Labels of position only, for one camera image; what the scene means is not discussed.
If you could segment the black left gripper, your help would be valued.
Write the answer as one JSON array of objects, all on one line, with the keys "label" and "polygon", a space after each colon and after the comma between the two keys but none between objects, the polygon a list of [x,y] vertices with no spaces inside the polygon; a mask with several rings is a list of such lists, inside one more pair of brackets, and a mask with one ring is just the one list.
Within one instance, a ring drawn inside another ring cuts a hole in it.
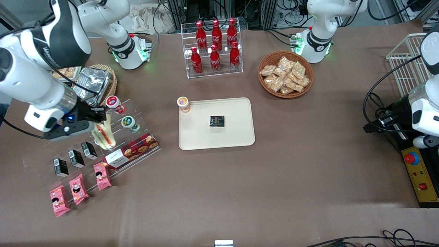
[{"label": "black left gripper", "polygon": [[366,133],[413,132],[412,110],[408,96],[377,110],[377,120],[363,126]]}]

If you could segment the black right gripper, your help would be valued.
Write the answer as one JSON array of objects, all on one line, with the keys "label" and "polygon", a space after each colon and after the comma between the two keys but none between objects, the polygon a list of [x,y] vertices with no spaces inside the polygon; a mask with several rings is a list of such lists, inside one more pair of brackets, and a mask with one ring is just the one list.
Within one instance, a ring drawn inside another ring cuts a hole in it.
[{"label": "black right gripper", "polygon": [[104,107],[91,107],[78,101],[73,108],[73,123],[80,121],[105,122],[107,120]]}]

